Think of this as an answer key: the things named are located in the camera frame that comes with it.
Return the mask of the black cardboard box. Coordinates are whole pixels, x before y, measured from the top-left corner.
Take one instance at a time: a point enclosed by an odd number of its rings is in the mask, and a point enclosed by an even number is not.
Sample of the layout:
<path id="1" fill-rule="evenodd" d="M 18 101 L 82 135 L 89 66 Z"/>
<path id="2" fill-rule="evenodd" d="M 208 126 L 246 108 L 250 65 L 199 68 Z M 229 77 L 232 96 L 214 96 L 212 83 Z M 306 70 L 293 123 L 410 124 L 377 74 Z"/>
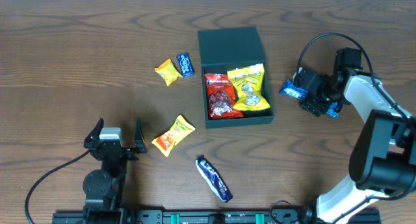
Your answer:
<path id="1" fill-rule="evenodd" d="M 205 127 L 208 129 L 269 124 L 275 118 L 272 91 L 268 80 L 265 50 L 256 27 L 238 27 L 198 31 L 201 58 L 201 83 L 204 103 Z M 262 96 L 271 105 L 261 111 L 245 111 L 242 118 L 210 119 L 205 74 L 220 73 L 251 66 L 264 65 Z"/>

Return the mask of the yellow Hacks candy bag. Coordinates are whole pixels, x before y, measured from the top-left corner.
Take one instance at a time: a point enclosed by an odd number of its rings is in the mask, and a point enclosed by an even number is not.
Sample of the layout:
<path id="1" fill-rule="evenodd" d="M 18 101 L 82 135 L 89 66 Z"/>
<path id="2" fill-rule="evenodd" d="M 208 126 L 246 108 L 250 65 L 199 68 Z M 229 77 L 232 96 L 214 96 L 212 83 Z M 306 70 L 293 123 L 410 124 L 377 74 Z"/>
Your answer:
<path id="1" fill-rule="evenodd" d="M 238 96 L 233 109 L 261 111 L 270 108 L 270 104 L 261 94 L 264 74 L 263 64 L 255 64 L 227 71 L 228 79 L 237 91 Z"/>

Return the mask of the blue cookie roll pack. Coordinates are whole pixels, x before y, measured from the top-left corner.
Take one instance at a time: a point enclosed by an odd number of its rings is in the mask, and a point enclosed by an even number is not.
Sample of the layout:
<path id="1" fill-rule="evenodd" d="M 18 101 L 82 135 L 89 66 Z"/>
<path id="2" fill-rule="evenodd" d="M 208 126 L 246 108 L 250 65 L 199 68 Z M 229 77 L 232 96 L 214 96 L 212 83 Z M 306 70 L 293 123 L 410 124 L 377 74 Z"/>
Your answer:
<path id="1" fill-rule="evenodd" d="M 312 99 L 312 93 L 308 92 L 304 88 L 296 87 L 290 78 L 288 78 L 283 84 L 279 93 L 298 99 L 300 101 L 300 107 L 303 110 L 314 114 L 316 117 L 323 114 L 326 114 L 331 118 L 338 117 L 338 102 L 328 101 L 327 103 L 318 103 L 315 99 Z"/>

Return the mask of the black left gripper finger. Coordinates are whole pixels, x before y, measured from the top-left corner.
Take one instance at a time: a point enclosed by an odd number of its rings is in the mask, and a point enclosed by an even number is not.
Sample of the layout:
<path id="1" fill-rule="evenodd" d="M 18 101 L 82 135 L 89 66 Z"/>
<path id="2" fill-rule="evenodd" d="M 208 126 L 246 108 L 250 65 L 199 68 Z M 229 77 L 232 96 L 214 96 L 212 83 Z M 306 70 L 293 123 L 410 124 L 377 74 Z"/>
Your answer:
<path id="1" fill-rule="evenodd" d="M 103 128 L 104 120 L 100 118 L 96 124 L 96 126 L 90 131 L 88 136 L 85 138 L 86 142 L 93 142 L 94 140 L 99 139 L 100 132 Z"/>
<path id="2" fill-rule="evenodd" d="M 146 148 L 146 144 L 145 144 L 144 137 L 143 137 L 143 134 L 142 134 L 140 118 L 138 118 L 137 121 L 136 121 L 134 142 L 135 142 L 135 145 L 136 145 L 137 148 L 139 148 L 139 149 L 145 149 Z"/>

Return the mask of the red Hacks candy bag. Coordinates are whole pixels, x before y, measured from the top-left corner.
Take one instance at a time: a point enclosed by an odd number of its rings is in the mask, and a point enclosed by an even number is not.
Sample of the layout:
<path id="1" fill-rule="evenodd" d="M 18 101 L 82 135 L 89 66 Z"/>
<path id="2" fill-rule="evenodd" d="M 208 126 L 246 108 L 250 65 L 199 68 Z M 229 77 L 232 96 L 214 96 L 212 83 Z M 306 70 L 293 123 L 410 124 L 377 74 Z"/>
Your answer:
<path id="1" fill-rule="evenodd" d="M 240 110 L 233 108 L 236 102 L 235 90 L 226 74 L 206 73 L 205 90 L 210 120 L 244 117 Z"/>

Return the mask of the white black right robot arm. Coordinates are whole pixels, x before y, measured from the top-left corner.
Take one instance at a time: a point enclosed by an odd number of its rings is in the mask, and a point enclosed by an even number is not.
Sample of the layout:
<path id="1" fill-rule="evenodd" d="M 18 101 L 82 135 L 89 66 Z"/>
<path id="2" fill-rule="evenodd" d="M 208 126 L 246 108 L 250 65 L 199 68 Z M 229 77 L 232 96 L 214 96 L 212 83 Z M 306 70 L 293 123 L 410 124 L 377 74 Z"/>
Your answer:
<path id="1" fill-rule="evenodd" d="M 323 115 L 330 105 L 352 105 L 364 122 L 350 155 L 348 175 L 304 209 L 302 223 L 347 223 L 375 201 L 394 201 L 415 191 L 415 117 L 403 110 L 370 71 L 361 49 L 337 50 L 332 75 L 298 68 L 296 86 L 307 91 L 302 109 Z"/>

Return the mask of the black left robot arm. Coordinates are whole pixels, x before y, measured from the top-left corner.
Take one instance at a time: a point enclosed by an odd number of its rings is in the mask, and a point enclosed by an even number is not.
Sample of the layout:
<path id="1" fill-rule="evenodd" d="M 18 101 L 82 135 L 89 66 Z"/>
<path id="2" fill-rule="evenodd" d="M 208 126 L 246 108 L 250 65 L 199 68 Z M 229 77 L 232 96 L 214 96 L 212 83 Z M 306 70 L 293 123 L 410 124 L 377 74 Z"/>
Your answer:
<path id="1" fill-rule="evenodd" d="M 98 161 L 101 168 L 91 171 L 83 181 L 86 195 L 83 223 L 135 223 L 135 212 L 122 204 L 127 163 L 146 153 L 141 122 L 136 121 L 135 145 L 123 146 L 122 130 L 105 127 L 101 118 L 84 139 L 84 148 Z"/>

